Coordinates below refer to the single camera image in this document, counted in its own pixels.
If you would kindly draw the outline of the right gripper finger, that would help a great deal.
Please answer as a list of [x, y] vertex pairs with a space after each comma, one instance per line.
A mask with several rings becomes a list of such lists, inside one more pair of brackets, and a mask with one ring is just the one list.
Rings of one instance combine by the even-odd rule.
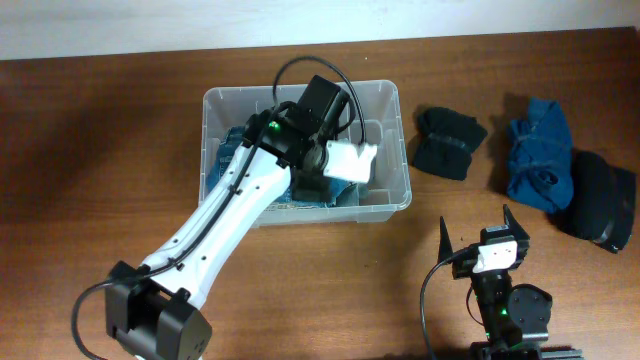
[[438, 248], [438, 262], [443, 264], [450, 264], [452, 262], [452, 256], [454, 252], [452, 249], [446, 222], [443, 216], [441, 216], [439, 220], [439, 235], [440, 240]]
[[513, 213], [507, 204], [503, 205], [503, 215], [505, 225], [509, 228], [510, 233], [513, 235], [516, 241], [529, 241], [529, 234], [522, 228], [519, 222], [515, 219]]

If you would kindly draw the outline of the light blue jeans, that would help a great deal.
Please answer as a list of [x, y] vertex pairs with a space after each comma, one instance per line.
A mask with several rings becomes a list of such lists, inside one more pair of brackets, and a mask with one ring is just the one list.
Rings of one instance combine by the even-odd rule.
[[366, 184], [352, 183], [348, 185], [336, 198], [336, 207], [358, 206], [362, 199], [367, 198], [369, 189]]

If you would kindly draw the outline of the dark blue jeans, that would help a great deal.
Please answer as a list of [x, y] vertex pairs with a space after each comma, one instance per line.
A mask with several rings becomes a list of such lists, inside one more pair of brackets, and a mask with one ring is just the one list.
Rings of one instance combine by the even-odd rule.
[[[237, 147], [242, 143], [244, 135], [243, 126], [234, 126], [229, 129], [220, 143], [215, 161], [206, 177], [206, 187], [211, 191], [219, 182], [228, 168]], [[349, 183], [339, 179], [329, 180], [330, 197], [328, 202], [310, 202], [293, 199], [293, 187], [278, 197], [271, 205], [271, 209], [293, 208], [330, 208], [338, 206], [357, 206], [360, 193], [356, 183]]]

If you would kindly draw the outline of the blue taped sweater bundle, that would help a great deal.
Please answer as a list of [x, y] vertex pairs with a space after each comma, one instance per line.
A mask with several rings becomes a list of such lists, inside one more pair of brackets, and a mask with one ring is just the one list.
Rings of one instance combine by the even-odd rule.
[[573, 140], [560, 105], [532, 98], [526, 116], [511, 121], [507, 135], [508, 197], [547, 214], [565, 210], [574, 195]]

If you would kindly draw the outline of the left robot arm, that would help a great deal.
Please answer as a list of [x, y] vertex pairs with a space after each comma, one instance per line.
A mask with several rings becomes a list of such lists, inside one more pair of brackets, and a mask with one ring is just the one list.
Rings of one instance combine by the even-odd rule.
[[226, 260], [299, 171], [338, 178], [361, 152], [336, 141], [344, 110], [362, 115], [352, 84], [312, 78], [296, 102], [252, 115], [220, 180], [187, 222], [137, 268], [118, 262], [105, 289], [106, 330], [138, 359], [201, 358], [212, 327], [201, 314]]

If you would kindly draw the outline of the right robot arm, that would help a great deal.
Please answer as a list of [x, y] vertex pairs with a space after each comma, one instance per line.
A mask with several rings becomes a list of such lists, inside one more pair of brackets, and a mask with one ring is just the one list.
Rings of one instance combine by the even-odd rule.
[[552, 297], [531, 284], [514, 285], [510, 273], [524, 261], [530, 236], [508, 206], [504, 223], [480, 232], [480, 241], [455, 251], [440, 221], [438, 261], [452, 266], [455, 280], [468, 278], [486, 340], [470, 346], [472, 359], [540, 359], [549, 338]]

